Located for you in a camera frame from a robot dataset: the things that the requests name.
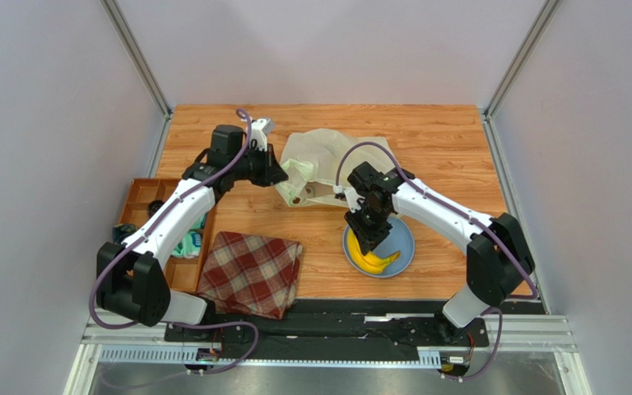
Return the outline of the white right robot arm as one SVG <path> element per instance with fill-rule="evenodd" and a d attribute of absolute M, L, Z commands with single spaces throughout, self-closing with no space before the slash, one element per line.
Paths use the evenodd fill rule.
<path fill-rule="evenodd" d="M 389 236 L 393 215 L 426 225 L 455 244 L 466 256 L 466 283 L 438 314 L 444 325 L 464 328 L 474 318 L 515 296 L 527 283 L 537 297 L 531 275 L 535 262 L 518 219 L 474 211 L 427 187 L 414 174 L 395 166 L 387 173 L 370 163 L 356 166 L 348 185 L 337 185 L 337 198 L 348 204 L 346 222 L 360 251 L 368 253 Z"/>

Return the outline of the pale green plastic bag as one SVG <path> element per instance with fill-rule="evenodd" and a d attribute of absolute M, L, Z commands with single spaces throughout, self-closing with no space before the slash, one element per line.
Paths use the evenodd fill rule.
<path fill-rule="evenodd" d="M 335 198 L 336 181 L 349 187 L 348 175 L 365 161 L 379 172 L 388 172 L 393 163 L 385 152 L 390 150 L 382 137 L 354 137 L 327 128 L 294 132 L 281 153 L 288 180 L 276 190 L 289 207 L 346 207 L 346 201 Z"/>

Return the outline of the blue plastic plate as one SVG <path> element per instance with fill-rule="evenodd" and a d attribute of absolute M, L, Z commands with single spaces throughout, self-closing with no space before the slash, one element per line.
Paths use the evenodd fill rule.
<path fill-rule="evenodd" d="M 398 218 L 389 217 L 388 223 L 392 226 L 389 231 L 388 237 L 382 242 L 375 250 L 374 254 L 381 258 L 386 258 L 397 251 L 400 253 L 399 257 L 391 264 L 387 265 L 379 273 L 370 273 L 361 268 L 351 256 L 348 249 L 348 233 L 350 232 L 350 226 L 346 226 L 342 235 L 342 248 L 346 256 L 347 261 L 353 266 L 355 270 L 363 275 L 373 278 L 391 278 L 404 272 L 411 264 L 415 255 L 415 240 L 413 234 L 407 224 Z"/>

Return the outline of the yellow fake banana bunch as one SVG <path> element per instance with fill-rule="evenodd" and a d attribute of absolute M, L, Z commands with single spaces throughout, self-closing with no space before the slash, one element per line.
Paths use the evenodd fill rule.
<path fill-rule="evenodd" d="M 381 258 L 373 252 L 362 253 L 358 240 L 352 229 L 346 233 L 346 251 L 350 254 L 353 263 L 367 274 L 380 275 L 384 269 L 394 263 L 401 256 L 396 251 L 387 257 Z"/>

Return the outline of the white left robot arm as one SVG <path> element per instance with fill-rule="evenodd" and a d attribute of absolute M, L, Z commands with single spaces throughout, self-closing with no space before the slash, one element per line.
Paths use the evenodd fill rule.
<path fill-rule="evenodd" d="M 217 126 L 210 147 L 184 171 L 151 219 L 121 244 L 106 243 L 99 249 L 90 309 L 125 317 L 129 326 L 200 323 L 207 302 L 171 290 L 165 265 L 183 237 L 236 182 L 271 187 L 288 179 L 267 141 L 273 127 L 269 118 L 253 120 L 246 128 Z"/>

